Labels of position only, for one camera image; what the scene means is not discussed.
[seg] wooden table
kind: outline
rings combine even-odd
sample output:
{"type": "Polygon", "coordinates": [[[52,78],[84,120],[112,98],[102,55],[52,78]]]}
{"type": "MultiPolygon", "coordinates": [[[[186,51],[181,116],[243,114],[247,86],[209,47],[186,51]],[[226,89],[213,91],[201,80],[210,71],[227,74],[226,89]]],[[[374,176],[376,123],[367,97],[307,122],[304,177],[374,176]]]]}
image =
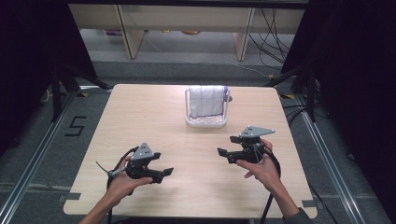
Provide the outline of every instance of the wooden table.
{"type": "MultiPolygon", "coordinates": [[[[218,147],[242,148],[230,142],[248,125],[275,129],[265,138],[274,144],[282,181],[299,207],[313,202],[303,167],[275,89],[229,87],[233,100],[228,121],[219,129],[192,128],[185,122],[184,91],[188,86],[117,85],[107,102],[81,164],[64,211],[87,214],[106,191],[106,174],[95,163],[113,169],[128,149],[147,142],[161,152],[150,169],[175,167],[161,184],[137,188],[113,210],[135,217],[260,218],[269,193],[254,177],[220,157],[218,147]]],[[[316,207],[304,207],[310,217],[316,207]]],[[[274,201],[267,217],[282,217],[274,201]]]]}

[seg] white cloth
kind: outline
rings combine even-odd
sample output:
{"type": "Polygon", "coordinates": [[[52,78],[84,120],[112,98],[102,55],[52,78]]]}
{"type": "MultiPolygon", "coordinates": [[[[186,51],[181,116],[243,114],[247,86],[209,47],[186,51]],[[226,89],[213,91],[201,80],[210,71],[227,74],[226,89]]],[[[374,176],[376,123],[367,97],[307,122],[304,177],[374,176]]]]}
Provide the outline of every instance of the white cloth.
{"type": "Polygon", "coordinates": [[[190,117],[222,115],[227,101],[226,86],[190,86],[190,117]]]}

